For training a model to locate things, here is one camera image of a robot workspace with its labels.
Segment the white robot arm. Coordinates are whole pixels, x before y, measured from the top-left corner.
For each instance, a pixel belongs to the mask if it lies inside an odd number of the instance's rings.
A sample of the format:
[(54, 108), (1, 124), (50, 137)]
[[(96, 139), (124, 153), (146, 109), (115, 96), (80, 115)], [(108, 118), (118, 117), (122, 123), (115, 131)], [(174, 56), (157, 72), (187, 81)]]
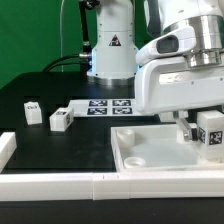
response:
[(134, 83), (136, 109), (169, 113), (193, 139), (184, 112), (224, 102), (224, 0), (143, 0), (153, 40), (134, 45), (130, 0), (79, 0), (97, 14), (97, 44), (87, 77), (104, 85)]

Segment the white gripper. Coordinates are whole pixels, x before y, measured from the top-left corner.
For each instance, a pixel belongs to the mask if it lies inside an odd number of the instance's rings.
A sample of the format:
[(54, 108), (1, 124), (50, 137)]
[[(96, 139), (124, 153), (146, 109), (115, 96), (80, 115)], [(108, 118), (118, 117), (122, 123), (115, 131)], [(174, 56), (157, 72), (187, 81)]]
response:
[(190, 69), (182, 56), (156, 59), (135, 76), (137, 110), (145, 115), (173, 112), (186, 142), (193, 140), (184, 112), (224, 103), (224, 64)]

